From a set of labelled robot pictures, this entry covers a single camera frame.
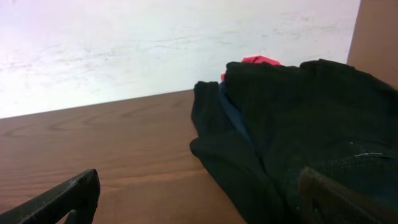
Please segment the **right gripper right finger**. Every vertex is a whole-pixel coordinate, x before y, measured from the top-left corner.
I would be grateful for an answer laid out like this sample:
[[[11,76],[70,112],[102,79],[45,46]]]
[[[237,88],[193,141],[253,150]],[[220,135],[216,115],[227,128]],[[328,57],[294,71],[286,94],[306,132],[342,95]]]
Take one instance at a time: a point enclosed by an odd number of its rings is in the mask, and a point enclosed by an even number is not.
[[[300,173],[298,192],[307,223],[397,223],[396,211],[372,202],[309,167]]]

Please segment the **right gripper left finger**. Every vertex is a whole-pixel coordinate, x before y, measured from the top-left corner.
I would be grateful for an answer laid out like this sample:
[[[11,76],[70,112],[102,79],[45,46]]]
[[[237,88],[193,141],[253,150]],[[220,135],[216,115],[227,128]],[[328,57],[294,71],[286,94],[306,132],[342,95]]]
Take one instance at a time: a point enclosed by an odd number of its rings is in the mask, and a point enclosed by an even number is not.
[[[95,169],[88,169],[41,195],[1,214],[1,223],[91,224],[100,196],[100,180]]]

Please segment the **black shorts with white waistband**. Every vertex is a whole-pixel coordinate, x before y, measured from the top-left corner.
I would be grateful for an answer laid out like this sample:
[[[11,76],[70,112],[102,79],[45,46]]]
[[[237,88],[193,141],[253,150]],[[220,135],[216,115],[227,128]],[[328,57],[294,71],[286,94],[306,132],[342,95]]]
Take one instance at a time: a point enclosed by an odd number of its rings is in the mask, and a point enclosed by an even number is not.
[[[397,208],[397,91],[391,86],[317,60],[298,67],[230,62],[225,89],[290,212],[301,209],[304,167]]]

